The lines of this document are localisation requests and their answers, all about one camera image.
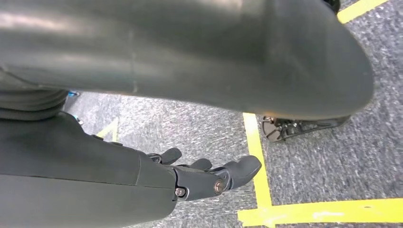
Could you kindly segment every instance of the yellow tape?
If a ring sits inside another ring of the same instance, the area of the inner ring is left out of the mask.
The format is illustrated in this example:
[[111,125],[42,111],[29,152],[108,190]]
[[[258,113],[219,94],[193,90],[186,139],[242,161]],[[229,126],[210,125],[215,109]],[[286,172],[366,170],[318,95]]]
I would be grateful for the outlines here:
[[364,13],[373,10],[375,7],[387,2],[388,0],[360,0],[346,9],[340,11],[337,15],[339,21],[344,24]]
[[245,122],[246,138],[248,141],[249,154],[254,155],[262,163],[262,168],[256,174],[253,182],[255,184],[256,201],[258,207],[271,206],[270,190],[266,174],[266,166],[260,143],[258,124],[256,123],[256,115],[250,113],[243,114]]
[[238,212],[243,226],[274,227],[293,223],[402,223],[403,199],[302,203]]
[[114,119],[108,126],[102,129],[98,134],[99,137],[105,137],[109,132],[112,132],[112,141],[117,141],[117,128],[118,128],[119,119]]

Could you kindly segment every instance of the bolt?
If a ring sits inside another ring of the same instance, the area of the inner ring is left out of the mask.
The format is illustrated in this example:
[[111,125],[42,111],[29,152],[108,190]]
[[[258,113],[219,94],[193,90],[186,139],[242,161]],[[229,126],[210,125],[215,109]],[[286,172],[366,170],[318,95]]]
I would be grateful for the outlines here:
[[217,195],[220,195],[224,191],[224,182],[221,179],[218,179],[214,184],[214,192]]
[[176,188],[175,189],[175,195],[181,197],[184,196],[186,193],[185,189],[181,189],[181,188]]

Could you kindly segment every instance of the yellow floor marking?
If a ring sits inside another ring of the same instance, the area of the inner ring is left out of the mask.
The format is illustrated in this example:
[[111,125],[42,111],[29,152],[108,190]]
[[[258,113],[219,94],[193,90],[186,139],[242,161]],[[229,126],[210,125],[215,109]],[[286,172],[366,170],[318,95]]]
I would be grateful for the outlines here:
[[367,199],[271,206],[238,212],[243,226],[344,222],[401,223],[403,199]]
[[339,18],[339,21],[344,24],[387,1],[388,0],[360,0],[340,11],[337,17]]
[[258,124],[256,123],[256,115],[244,113],[243,121],[245,122],[249,153],[256,156],[262,163],[262,168],[253,179],[253,182],[255,184],[256,201],[258,203],[258,208],[268,207],[271,206],[271,198],[266,174],[266,165],[263,158],[262,145],[260,143],[259,129]]
[[[387,1],[360,0],[339,12],[338,19],[341,23],[347,23]],[[256,116],[244,113],[243,118],[249,153],[265,164]],[[258,208],[238,211],[238,219],[243,226],[275,227],[276,224],[315,222],[403,222],[403,199],[350,200],[272,206],[264,165],[253,181]]]
[[117,142],[117,127],[119,118],[114,119],[108,126],[102,129],[98,134],[99,137],[105,137],[109,132],[112,132],[112,141]]

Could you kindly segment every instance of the gray carpet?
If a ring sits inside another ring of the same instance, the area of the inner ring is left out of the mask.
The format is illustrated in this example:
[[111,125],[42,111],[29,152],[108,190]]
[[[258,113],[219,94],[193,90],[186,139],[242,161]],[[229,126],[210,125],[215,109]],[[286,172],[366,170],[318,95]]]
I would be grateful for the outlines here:
[[[354,2],[345,0],[343,8]],[[399,0],[389,0],[347,24],[367,51],[376,74],[375,96],[367,108],[337,129],[282,143],[261,139],[274,205],[403,197],[403,146],[399,145],[403,136],[402,34],[398,32],[403,28],[398,17],[401,4]],[[183,152],[181,163],[205,157],[213,165],[220,165],[248,154],[242,114],[233,111],[184,102],[84,93],[71,112],[85,122],[83,127],[88,133],[99,132],[118,117],[121,143],[146,153],[175,146]],[[213,199],[179,203],[164,220],[133,227],[241,227],[236,211],[256,207],[250,183]]]

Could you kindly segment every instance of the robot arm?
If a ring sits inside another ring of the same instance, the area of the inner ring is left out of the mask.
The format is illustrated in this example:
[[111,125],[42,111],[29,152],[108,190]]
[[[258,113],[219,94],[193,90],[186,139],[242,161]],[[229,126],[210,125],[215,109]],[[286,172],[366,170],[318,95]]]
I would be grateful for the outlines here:
[[101,228],[162,219],[177,201],[240,187],[261,167],[252,156],[216,169],[205,159],[174,166],[177,149],[145,154],[104,142],[60,111],[68,89],[300,120],[347,116],[372,97],[365,53],[319,0],[0,5],[4,227]]

